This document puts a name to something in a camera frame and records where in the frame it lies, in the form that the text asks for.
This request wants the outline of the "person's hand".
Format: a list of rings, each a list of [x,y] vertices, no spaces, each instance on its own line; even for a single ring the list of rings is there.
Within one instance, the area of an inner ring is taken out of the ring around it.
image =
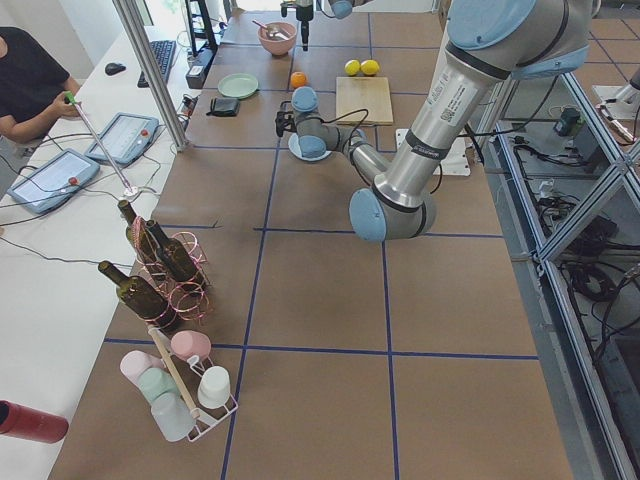
[[[47,107],[47,113],[54,119],[61,117],[74,118],[79,116],[76,107],[69,102],[66,91],[63,91],[56,96],[52,103]]]

